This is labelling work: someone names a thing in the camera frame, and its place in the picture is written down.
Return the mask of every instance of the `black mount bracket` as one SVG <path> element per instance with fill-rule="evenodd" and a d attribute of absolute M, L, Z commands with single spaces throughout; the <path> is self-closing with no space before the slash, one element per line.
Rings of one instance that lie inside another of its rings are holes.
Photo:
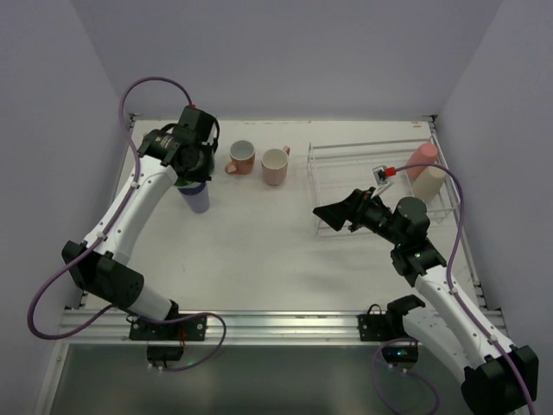
<path fill-rule="evenodd" d="M 419 297 L 410 295 L 388 303 L 385 313 L 371 313 L 369 309 L 365 314 L 359 314 L 359 339 L 362 342 L 387 342 L 407 336 L 403 317 L 417 307 L 426 307 L 426 304 Z"/>
<path fill-rule="evenodd" d="M 179 314 L 178 305 L 172 304 L 169 312 L 169 320 L 192 316 Z M 179 345 L 162 346 L 149 345 L 146 348 L 146 359 L 153 365 L 163 362 L 167 366 L 168 361 L 179 361 L 184 354 L 185 342 L 203 342 L 206 339 L 207 317 L 193 316 L 190 320 L 176 324 L 154 324 L 145 322 L 140 318 L 129 317 L 131 323 L 129 339 L 137 342 L 179 342 Z"/>
<path fill-rule="evenodd" d="M 129 339 L 136 342 L 203 342 L 207 317 L 193 317 L 177 324 L 150 324 L 140 319 L 130 326 Z"/>

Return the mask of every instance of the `white bottle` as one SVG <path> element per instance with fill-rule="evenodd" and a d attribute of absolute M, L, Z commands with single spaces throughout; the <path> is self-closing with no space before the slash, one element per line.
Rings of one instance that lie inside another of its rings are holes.
<path fill-rule="evenodd" d="M 413 195 L 422 201 L 431 201 L 440 193 L 447 173 L 436 167 L 427 167 L 413 183 Z"/>

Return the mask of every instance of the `purple cup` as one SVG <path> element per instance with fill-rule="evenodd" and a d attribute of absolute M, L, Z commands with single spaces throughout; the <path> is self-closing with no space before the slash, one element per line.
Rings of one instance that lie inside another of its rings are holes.
<path fill-rule="evenodd" d="M 190 183 L 177 188 L 193 212 L 203 214 L 209 209 L 207 183 Z"/>

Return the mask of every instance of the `pink bottle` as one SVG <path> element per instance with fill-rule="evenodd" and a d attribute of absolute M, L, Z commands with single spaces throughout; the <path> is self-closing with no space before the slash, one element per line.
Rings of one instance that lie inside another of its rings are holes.
<path fill-rule="evenodd" d="M 407 165 L 419 164 L 419 163 L 435 163 L 438 159 L 438 148 L 432 143 L 425 143 L 421 145 L 418 149 L 415 150 L 413 155 L 410 157 Z M 407 176 L 411 180 L 415 180 L 426 167 L 414 167 L 412 169 L 407 169 Z"/>

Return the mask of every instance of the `cable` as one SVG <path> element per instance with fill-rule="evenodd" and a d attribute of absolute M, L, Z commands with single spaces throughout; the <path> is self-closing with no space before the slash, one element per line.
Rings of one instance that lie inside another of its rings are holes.
<path fill-rule="evenodd" d="M 515 378 L 517 378 L 517 382 L 520 385 L 520 389 L 522 390 L 522 393 L 524 395 L 524 400 L 526 401 L 526 404 L 528 405 L 528 410 L 530 411 L 530 415 L 536 415 L 536 409 L 534 408 L 534 404 L 532 402 L 532 398 L 530 396 L 530 391 L 528 391 L 528 387 L 526 386 L 526 383 L 524 382 L 524 379 L 522 378 L 522 375 L 518 371 L 517 367 L 515 366 L 514 362 L 512 361 L 509 354 L 506 352 L 506 350 L 499 344 L 499 341 L 496 339 L 493 339 L 492 333 L 490 333 L 484 325 L 478 320 L 478 318 L 473 314 L 473 312 L 467 307 L 461 296 L 453 290 L 454 284 L 453 284 L 453 276 L 452 276 L 452 268 L 453 268 L 453 261 L 455 258 L 455 255 L 457 253 L 457 249 L 459 248 L 459 243 L 461 242 L 461 235 L 462 235 L 462 228 L 463 223 L 465 220 L 465 196 L 463 194 L 463 188 L 461 186 L 461 182 L 459 179 L 453 174 L 451 170 L 448 168 L 441 166 L 440 164 L 433 164 L 433 163 L 417 163 L 417 164 L 411 164 L 409 166 L 402 166 L 398 167 L 396 171 L 402 171 L 407 170 L 413 167 L 436 167 L 438 169 L 441 169 L 445 171 L 453 180 L 455 183 L 455 186 L 457 187 L 457 191 L 459 192 L 459 224 L 457 226 L 457 234 L 455 235 L 455 241 L 453 244 L 453 249 L 451 251 L 451 255 L 449 255 L 449 261 L 448 261 L 448 267 L 446 268 L 446 279 L 448 282 L 448 287 L 452 292 L 454 293 L 453 296 L 457 303 L 461 306 L 463 311 L 465 311 L 465 314 L 471 319 L 471 321 L 474 323 L 476 327 L 487 337 L 487 340 L 495 346 L 495 348 L 501 353 L 509 367 L 511 368 L 513 374 L 515 375 Z"/>
<path fill-rule="evenodd" d="M 213 348 L 213 350 L 211 352 L 206 354 L 204 357 L 202 357 L 201 359 L 199 359 L 195 363 L 191 363 L 189 365 L 182 366 L 182 367 L 164 367 L 162 369 L 163 371 L 165 371 L 165 372 L 182 372 L 182 371 L 185 371 L 185 370 L 188 370 L 188 369 L 192 369 L 193 367 L 199 366 L 202 363 L 204 363 L 205 361 L 208 361 L 209 359 L 211 359 L 221 349 L 221 346 L 223 345 L 223 342 L 226 339 L 226 323 L 225 323 L 225 320 L 223 320 L 223 317 L 221 317 L 220 315 L 215 314 L 215 313 L 211 313 L 211 312 L 196 313 L 196 314 L 192 314 L 190 316 L 179 317 L 179 318 L 176 318 L 174 320 L 154 320 L 152 318 L 139 317 L 140 320 L 143 320 L 145 322 L 167 326 L 169 324 L 177 324 L 179 322 L 186 322 L 186 321 L 192 320 L 196 317 L 203 317 L 203 316 L 205 316 L 205 317 L 210 316 L 210 317 L 216 318 L 217 320 L 219 320 L 221 322 L 221 325 L 223 326 L 223 334 L 221 335 L 221 339 L 219 340 L 219 343 L 217 344 L 217 346 L 215 346 L 215 348 Z"/>
<path fill-rule="evenodd" d="M 127 100 L 127 96 L 129 95 L 130 91 L 132 91 L 136 86 L 148 82 L 150 80 L 160 80 L 162 82 L 168 82 L 169 84 L 172 84 L 179 88 L 187 97 L 188 103 L 191 105 L 192 100 L 190 99 L 190 95 L 188 95 L 188 92 L 186 89 L 184 89 L 184 86 L 179 84 L 178 82 L 175 82 L 174 80 L 170 80 L 169 78 L 163 78 L 161 76 L 149 76 L 146 78 L 141 78 L 140 80 L 136 80 L 132 84 L 127 87 L 127 89 L 124 91 L 123 95 L 121 96 L 121 99 L 119 100 L 119 124 L 121 125 L 121 129 L 123 130 L 123 133 L 125 135 L 125 138 L 127 139 L 127 142 L 129 143 L 130 149 L 132 151 L 132 155 L 134 156 L 135 160 L 135 177 L 140 177 L 140 158 L 138 157 L 138 151 L 135 144 L 132 142 L 132 137 L 130 135 L 130 131 L 126 128 L 125 125 L 125 118 L 124 118 L 124 103 Z M 133 192 L 135 191 L 135 188 L 129 188 L 127 190 L 127 193 L 125 194 L 123 200 L 121 201 L 121 204 L 115 211 L 115 214 L 111 217 L 111 219 L 108 221 L 107 225 L 105 225 L 104 230 L 102 231 L 103 234 L 108 234 L 110 229 L 115 224 L 116 220 L 119 218 L 121 213 L 123 212 L 124 208 L 127 206 L 127 203 L 129 202 L 130 197 L 132 196 Z M 100 316 L 102 316 L 107 310 L 113 307 L 113 305 L 109 305 L 101 309 L 97 314 L 95 314 L 90 320 L 84 322 L 82 325 L 80 325 L 78 328 L 73 329 L 71 331 L 68 331 L 66 333 L 61 333 L 57 335 L 49 335 L 46 333 L 42 333 L 35 325 L 35 311 L 36 306 L 38 305 L 39 301 L 41 300 L 41 297 L 44 295 L 46 290 L 52 285 L 59 277 L 61 277 L 63 274 L 65 274 L 67 271 L 69 271 L 71 268 L 76 266 L 80 261 L 82 261 L 84 258 L 86 258 L 96 247 L 102 242 L 102 238 L 97 238 L 94 242 L 91 243 L 88 248 L 84 252 L 82 252 L 77 258 L 75 258 L 73 261 L 71 261 L 69 264 L 65 265 L 61 269 L 59 269 L 54 275 L 52 275 L 50 278 L 46 280 L 46 282 L 41 286 L 41 288 L 38 289 L 38 291 L 33 296 L 29 309 L 27 310 L 27 326 L 29 327 L 29 331 L 35 335 L 36 337 L 39 337 L 43 340 L 59 340 L 59 339 L 65 339 L 68 338 L 71 335 L 75 335 L 82 331 L 83 329 L 86 329 L 88 326 L 90 326 L 93 322 L 98 320 Z"/>
<path fill-rule="evenodd" d="M 376 375 L 376 371 L 377 371 L 377 361 L 378 361 L 378 357 L 382 354 L 382 351 L 387 348 L 388 346 L 390 346 L 391 344 L 394 344 L 394 343 L 398 343 L 398 342 L 416 342 L 415 339 L 413 338 L 410 338 L 410 337 L 403 337 L 403 338 L 399 338 L 399 339 L 394 339 L 394 340 L 390 340 L 386 343 L 382 343 L 376 353 L 374 354 L 374 356 L 372 357 L 372 364 L 371 364 L 371 379 L 372 379 L 372 385 L 374 386 L 374 390 L 377 392 L 377 395 L 378 397 L 380 398 L 380 400 L 382 400 L 382 402 L 384 403 L 384 405 L 386 405 L 386 407 L 392 411 L 393 413 L 397 414 L 397 415 L 403 415 L 404 412 L 401 412 L 399 411 L 386 397 L 385 397 L 385 394 L 384 392 L 382 391 L 382 387 L 380 386 L 380 383 L 378 382 L 378 377 Z M 424 385 L 428 386 L 429 389 L 432 391 L 432 393 L 434 394 L 434 397 L 435 397 L 435 403 L 434 403 L 434 406 L 432 407 L 432 409 L 429 411 L 429 412 L 426 412 L 426 415 L 434 415 L 435 413 L 438 412 L 438 409 L 440 408 L 440 405 L 442 404 L 442 402 L 440 401 L 440 395 L 438 394 L 438 391 L 437 389 L 435 388 L 434 385 L 432 385 L 424 376 L 422 376 L 421 374 L 417 373 L 417 372 L 413 372 L 413 371 L 404 371 L 401 367 L 392 367 L 391 369 L 393 370 L 397 370 L 397 371 L 401 371 L 401 372 L 404 372 L 405 374 L 408 374 L 409 376 L 412 376 L 416 379 L 419 379 Z"/>

